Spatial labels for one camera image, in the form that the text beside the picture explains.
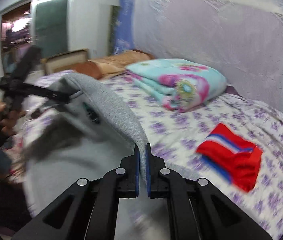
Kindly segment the person's left hand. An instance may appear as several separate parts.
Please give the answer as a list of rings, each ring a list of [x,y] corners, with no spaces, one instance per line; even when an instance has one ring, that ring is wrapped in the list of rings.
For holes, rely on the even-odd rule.
[[[0,132],[7,136],[15,135],[14,127],[17,121],[25,115],[22,110],[12,110],[6,113],[7,106],[0,100]]]

